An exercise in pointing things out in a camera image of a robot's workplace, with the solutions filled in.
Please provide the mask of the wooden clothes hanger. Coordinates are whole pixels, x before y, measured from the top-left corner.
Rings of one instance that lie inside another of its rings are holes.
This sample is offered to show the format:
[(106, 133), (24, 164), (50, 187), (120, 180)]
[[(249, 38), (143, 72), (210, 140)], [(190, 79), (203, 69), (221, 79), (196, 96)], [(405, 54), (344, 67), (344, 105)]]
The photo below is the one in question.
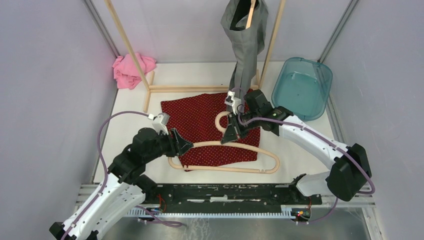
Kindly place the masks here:
[(249, 12), (247, 15), (247, 21), (246, 21), (246, 25), (245, 25), (245, 29), (249, 29), (252, 25), (252, 20), (253, 20), (253, 14), (256, 8), (256, 2), (257, 0), (251, 0), (250, 1), (250, 8), (249, 8)]

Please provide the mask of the grey pleated skirt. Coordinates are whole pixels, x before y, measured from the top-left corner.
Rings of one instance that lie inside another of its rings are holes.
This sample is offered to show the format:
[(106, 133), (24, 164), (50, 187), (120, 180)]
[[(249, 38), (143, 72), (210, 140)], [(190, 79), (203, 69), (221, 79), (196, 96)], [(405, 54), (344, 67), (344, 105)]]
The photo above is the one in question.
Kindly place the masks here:
[(258, 55), (265, 48), (269, 15), (265, 1), (257, 0), (250, 27), (247, 27), (250, 8), (249, 0), (231, 0), (220, 20), (236, 58), (228, 89), (236, 88), (235, 96), (239, 99), (250, 89), (252, 79), (256, 76)]

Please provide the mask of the red polka dot cloth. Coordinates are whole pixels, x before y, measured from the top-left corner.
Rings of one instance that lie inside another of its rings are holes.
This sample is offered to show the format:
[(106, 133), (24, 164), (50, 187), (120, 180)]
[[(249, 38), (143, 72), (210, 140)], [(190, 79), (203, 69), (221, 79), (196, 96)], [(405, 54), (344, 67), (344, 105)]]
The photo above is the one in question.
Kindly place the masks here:
[(170, 116), (167, 128), (177, 129), (178, 133), (200, 130), (200, 124), (213, 119), (213, 115), (227, 109), (225, 98), (227, 94), (213, 93), (200, 94), (176, 100), (162, 101), (161, 110)]

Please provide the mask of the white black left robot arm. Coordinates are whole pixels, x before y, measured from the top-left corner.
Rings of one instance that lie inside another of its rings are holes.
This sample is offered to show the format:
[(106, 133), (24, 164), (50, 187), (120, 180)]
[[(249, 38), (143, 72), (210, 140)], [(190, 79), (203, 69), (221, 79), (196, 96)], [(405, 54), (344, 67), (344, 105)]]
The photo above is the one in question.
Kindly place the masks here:
[(147, 163), (162, 156), (179, 157), (193, 148), (175, 128), (169, 134), (142, 128), (117, 155), (101, 184), (85, 203), (49, 232), (56, 240), (100, 240), (130, 210), (156, 200), (157, 184), (145, 175)]

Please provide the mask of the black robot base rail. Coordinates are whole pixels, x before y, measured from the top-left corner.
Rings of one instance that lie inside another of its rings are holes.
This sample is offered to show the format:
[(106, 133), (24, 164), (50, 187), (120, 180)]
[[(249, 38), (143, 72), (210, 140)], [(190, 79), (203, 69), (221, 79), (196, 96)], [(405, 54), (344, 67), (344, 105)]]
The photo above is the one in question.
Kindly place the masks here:
[(166, 214), (267, 214), (282, 206), (321, 205), (320, 195), (302, 195), (292, 184), (159, 184), (143, 207), (160, 206)]

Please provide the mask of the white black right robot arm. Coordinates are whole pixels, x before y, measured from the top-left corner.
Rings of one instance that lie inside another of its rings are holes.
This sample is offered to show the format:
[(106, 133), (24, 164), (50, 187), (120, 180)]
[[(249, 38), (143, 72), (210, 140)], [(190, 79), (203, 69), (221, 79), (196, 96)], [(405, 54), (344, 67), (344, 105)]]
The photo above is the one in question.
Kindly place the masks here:
[(259, 90), (248, 92), (243, 99), (248, 111), (242, 110), (242, 100), (230, 90), (224, 100), (230, 112), (221, 144), (245, 138), (251, 130), (262, 128), (287, 139), (316, 157), (327, 167), (326, 172), (305, 174), (289, 189), (289, 199), (302, 204), (312, 195), (332, 194), (349, 202), (355, 195), (372, 195), (376, 191), (372, 171), (363, 146), (351, 146), (330, 139), (315, 131), (283, 106), (274, 107)]

